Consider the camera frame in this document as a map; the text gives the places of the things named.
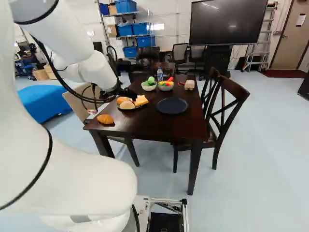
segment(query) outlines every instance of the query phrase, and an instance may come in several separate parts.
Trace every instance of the plastic bottle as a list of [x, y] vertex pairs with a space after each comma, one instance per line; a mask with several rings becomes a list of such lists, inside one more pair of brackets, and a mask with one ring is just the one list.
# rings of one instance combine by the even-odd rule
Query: plastic bottle
[[158, 77], [158, 82], [163, 81], [163, 71], [161, 67], [158, 68], [158, 71], [156, 72], [156, 76]]

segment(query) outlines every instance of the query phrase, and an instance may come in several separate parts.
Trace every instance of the small box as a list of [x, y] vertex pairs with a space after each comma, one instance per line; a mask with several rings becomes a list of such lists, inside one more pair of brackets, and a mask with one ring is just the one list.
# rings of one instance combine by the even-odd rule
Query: small box
[[108, 9], [108, 4], [100, 3], [100, 11], [101, 11], [102, 15], [109, 15], [110, 11]]
[[134, 23], [132, 27], [135, 35], [148, 35], [150, 33], [149, 23]]
[[48, 75], [48, 78], [51, 79], [51, 80], [56, 80], [56, 76], [53, 72], [47, 72], [47, 75]]
[[193, 90], [195, 87], [195, 81], [194, 80], [187, 80], [184, 84], [185, 90]]
[[114, 15], [118, 13], [115, 3], [110, 3], [110, 5], [108, 6], [108, 9], [110, 11], [110, 15]]
[[33, 71], [32, 74], [38, 81], [45, 81], [49, 79], [45, 69]]
[[115, 1], [118, 13], [135, 12], [137, 10], [136, 2], [132, 0]]
[[138, 47], [155, 47], [155, 37], [152, 36], [140, 36], [137, 37], [137, 46]]
[[120, 36], [133, 35], [133, 29], [131, 24], [118, 25], [117, 27]]
[[57, 79], [56, 76], [54, 75], [53, 70], [50, 67], [50, 65], [44, 65], [44, 69], [45, 69], [49, 79], [51, 79], [51, 80], [56, 80]]
[[136, 58], [137, 47], [124, 47], [123, 50], [126, 58]]
[[107, 32], [108, 32], [108, 36], [116, 37], [118, 35], [117, 26], [116, 25], [107, 25]]

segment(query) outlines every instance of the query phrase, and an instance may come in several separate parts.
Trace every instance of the dining table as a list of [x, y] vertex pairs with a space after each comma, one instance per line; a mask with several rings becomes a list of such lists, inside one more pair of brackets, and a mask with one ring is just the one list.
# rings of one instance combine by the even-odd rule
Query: dining table
[[[202, 104], [194, 76], [179, 74], [174, 76], [172, 91], [145, 91], [141, 83], [149, 75], [138, 76], [128, 87], [139, 95], [145, 95], [148, 104], [133, 110], [121, 110], [117, 107], [116, 99], [97, 114], [108, 114], [113, 117], [114, 124], [105, 125], [97, 120], [97, 116], [84, 126], [91, 133], [98, 151], [103, 156], [115, 158], [107, 136], [168, 142], [171, 144], [184, 143], [191, 145], [190, 173], [187, 194], [193, 195], [197, 178], [198, 165], [203, 141], [208, 140], [207, 128], [204, 121]], [[179, 82], [194, 80], [193, 90], [185, 90]], [[185, 100], [188, 108], [178, 115], [167, 115], [159, 112], [156, 105], [164, 98], [176, 97]]]

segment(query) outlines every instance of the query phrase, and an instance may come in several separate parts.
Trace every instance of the white bowl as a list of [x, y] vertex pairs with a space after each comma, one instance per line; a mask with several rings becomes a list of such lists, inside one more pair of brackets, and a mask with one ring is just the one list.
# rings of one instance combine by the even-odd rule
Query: white bowl
[[141, 87], [142, 87], [142, 89], [144, 89], [145, 91], [153, 91], [153, 90], [155, 90], [156, 86], [158, 85], [157, 82], [156, 82], [155, 85], [153, 85], [153, 86], [144, 86], [143, 83], [144, 83], [144, 82], [141, 83]]
[[161, 91], [171, 91], [174, 88], [174, 85], [170, 85], [170, 86], [158, 85], [158, 88]]

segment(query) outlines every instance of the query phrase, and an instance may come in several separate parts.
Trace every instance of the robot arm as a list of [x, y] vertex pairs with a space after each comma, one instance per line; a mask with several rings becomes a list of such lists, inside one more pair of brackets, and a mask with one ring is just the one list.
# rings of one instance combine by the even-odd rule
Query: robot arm
[[131, 167], [62, 144], [27, 113], [14, 87], [13, 20], [53, 49], [69, 66], [77, 65], [84, 80], [112, 91], [117, 83], [105, 57], [64, 0], [0, 1], [0, 207], [18, 196], [48, 163], [36, 183], [3, 212], [37, 215], [97, 215], [100, 231], [118, 232], [128, 220], [137, 193]]
[[56, 68], [68, 66], [66, 78], [95, 83], [107, 92], [117, 88], [105, 56], [94, 50], [64, 0], [12, 0], [10, 7], [14, 21], [56, 53]]

